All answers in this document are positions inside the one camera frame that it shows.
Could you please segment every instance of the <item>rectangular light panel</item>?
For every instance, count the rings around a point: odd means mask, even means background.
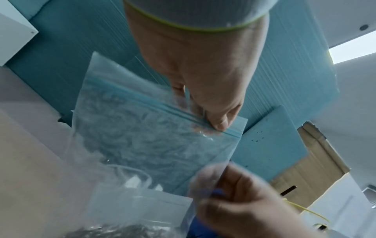
[[[376,53],[376,31],[335,46],[329,53],[334,64]]]

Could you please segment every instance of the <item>sleeve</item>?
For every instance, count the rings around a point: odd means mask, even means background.
[[[146,16],[193,31],[226,31],[267,14],[278,0],[125,0]]]

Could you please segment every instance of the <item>yellow-green trim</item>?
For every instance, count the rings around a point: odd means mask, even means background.
[[[156,17],[144,10],[142,10],[141,8],[139,7],[136,7],[130,3],[127,2],[127,4],[129,6],[131,6],[133,9],[135,9],[136,11],[140,12],[141,14],[147,16],[148,18],[150,19],[153,19],[154,21],[156,22],[159,22],[159,23],[162,23],[164,25],[168,25],[170,27],[174,27],[174,28],[178,28],[178,29],[181,29],[181,30],[185,30],[185,31],[196,31],[196,32],[205,32],[205,33],[219,33],[219,32],[225,32],[225,31],[233,31],[233,30],[236,30],[236,29],[240,29],[240,28],[244,28],[246,26],[248,26],[249,24],[251,24],[252,22],[256,21],[257,19],[261,18],[257,18],[253,21],[250,21],[250,22],[247,22],[247,23],[243,23],[241,25],[237,25],[237,26],[233,26],[233,27],[219,27],[219,28],[199,28],[199,27],[188,27],[188,26],[183,26],[183,25],[179,25],[179,24],[176,24],[176,23],[172,23],[172,22],[169,22],[167,20],[164,20],[164,19],[161,19],[159,17]]]

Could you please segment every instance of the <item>plastic bag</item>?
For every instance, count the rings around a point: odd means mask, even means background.
[[[136,236],[185,237],[194,216],[184,197],[191,177],[228,162],[246,122],[237,117],[218,132],[185,98],[94,53],[74,111],[70,170],[45,237],[79,228],[125,234],[135,226]],[[198,196],[209,196],[218,179]]]

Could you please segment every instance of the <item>brown cardboard flap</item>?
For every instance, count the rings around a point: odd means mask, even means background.
[[[306,122],[298,132],[309,155],[273,179],[270,184],[279,193],[297,186],[285,198],[308,207],[350,170],[313,124]]]

